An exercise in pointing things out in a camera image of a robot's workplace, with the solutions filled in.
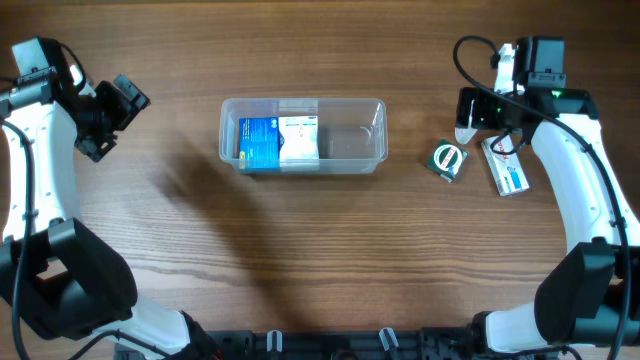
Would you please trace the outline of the green round-logo box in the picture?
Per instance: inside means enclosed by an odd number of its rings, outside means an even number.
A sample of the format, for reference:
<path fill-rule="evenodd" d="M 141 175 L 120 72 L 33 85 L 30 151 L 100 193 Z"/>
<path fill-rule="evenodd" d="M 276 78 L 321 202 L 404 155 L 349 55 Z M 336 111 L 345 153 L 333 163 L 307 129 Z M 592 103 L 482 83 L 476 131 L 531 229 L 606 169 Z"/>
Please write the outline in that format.
<path fill-rule="evenodd" d="M 466 150 L 446 139 L 441 139 L 426 162 L 426 168 L 452 183 L 467 156 Z"/>

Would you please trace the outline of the blue medicine box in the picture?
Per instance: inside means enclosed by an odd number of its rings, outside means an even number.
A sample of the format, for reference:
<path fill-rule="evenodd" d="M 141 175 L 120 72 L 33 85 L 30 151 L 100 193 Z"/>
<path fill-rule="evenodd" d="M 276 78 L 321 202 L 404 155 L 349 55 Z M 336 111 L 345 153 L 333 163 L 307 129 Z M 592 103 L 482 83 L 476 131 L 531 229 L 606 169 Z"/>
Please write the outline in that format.
<path fill-rule="evenodd" d="M 239 120 L 239 168 L 272 171 L 279 168 L 279 122 L 277 117 Z"/>

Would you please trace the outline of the white medicine box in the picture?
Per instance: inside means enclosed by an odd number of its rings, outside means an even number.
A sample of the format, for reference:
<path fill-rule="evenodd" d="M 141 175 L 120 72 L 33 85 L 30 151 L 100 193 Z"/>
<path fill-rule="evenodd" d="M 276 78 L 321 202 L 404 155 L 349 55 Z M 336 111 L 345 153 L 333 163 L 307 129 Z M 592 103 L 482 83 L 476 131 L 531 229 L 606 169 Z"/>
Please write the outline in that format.
<path fill-rule="evenodd" d="M 318 160 L 318 123 L 317 116 L 279 117 L 279 159 Z"/>

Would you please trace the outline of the clear plastic container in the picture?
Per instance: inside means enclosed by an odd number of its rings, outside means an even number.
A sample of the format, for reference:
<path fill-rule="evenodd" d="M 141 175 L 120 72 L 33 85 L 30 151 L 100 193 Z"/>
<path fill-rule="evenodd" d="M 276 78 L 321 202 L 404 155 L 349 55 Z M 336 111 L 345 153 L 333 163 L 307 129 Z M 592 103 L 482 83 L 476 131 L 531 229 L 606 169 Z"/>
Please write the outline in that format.
<path fill-rule="evenodd" d="M 317 116 L 318 160 L 281 161 L 272 171 L 239 168 L 241 118 Z M 375 98 L 230 98 L 221 108 L 219 156 L 244 174 L 368 174 L 388 154 L 386 107 Z"/>

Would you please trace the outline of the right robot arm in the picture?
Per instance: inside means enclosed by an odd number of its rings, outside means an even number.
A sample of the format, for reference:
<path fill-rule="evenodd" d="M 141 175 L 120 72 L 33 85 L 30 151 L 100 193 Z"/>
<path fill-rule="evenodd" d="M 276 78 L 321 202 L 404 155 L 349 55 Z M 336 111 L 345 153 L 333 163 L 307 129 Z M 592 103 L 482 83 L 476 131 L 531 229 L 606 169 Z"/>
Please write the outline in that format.
<path fill-rule="evenodd" d="M 639 343 L 639 222 L 607 158 L 591 94 L 567 86 L 565 43 L 529 36 L 493 46 L 493 86 L 470 79 L 459 94 L 456 138 L 517 134 L 541 161 L 561 213 L 567 252 L 533 300 L 476 315 L 466 351 L 515 358 Z"/>

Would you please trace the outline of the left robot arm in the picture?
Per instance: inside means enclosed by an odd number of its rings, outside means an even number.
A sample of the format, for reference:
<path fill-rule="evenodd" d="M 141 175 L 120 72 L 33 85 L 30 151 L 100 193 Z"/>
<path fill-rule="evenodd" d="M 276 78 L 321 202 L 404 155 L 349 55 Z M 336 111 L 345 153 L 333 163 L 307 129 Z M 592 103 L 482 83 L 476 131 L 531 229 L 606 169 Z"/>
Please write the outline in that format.
<path fill-rule="evenodd" d="M 10 209 L 1 236 L 1 294 L 40 338 L 120 343 L 147 359 L 206 359 L 207 333 L 182 311 L 139 295 L 126 261 L 82 223 L 74 156 L 101 160 L 149 104 L 126 76 L 91 85 L 70 48 L 36 37 L 16 44 L 19 70 L 1 93 L 10 156 Z"/>

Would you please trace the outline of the clear spray bottle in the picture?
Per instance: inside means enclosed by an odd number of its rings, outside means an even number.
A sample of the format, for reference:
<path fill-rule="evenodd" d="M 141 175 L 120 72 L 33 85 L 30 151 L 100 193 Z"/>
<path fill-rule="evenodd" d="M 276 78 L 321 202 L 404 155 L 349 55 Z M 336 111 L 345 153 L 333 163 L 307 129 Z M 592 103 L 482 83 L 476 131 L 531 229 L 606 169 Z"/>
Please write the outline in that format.
<path fill-rule="evenodd" d="M 472 127 L 467 127 L 467 128 L 455 127 L 454 128 L 455 140 L 461 145 L 468 144 L 476 133 L 477 133 L 477 130 Z"/>

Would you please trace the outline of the white Panadol box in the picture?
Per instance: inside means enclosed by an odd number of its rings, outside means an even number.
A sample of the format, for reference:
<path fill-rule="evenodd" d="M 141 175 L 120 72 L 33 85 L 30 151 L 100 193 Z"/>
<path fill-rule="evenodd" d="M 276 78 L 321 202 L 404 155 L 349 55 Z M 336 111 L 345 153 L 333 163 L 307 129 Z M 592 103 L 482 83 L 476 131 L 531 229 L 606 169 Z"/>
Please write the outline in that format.
<path fill-rule="evenodd" d="M 509 136 L 489 137 L 481 143 L 489 169 L 500 196 L 510 196 L 529 189 L 523 168 Z"/>

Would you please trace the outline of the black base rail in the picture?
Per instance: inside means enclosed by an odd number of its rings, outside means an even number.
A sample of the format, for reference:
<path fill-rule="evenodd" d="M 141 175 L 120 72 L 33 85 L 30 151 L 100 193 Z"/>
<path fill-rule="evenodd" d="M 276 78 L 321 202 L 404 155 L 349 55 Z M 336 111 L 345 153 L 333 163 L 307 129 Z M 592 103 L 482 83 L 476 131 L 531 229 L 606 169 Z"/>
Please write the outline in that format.
<path fill-rule="evenodd" d="M 359 359 L 489 359 L 463 344 L 463 328 L 423 328 L 396 331 L 391 344 L 380 331 L 284 333 L 274 340 L 266 333 L 211 331 L 225 359 L 329 359 L 346 350 Z"/>

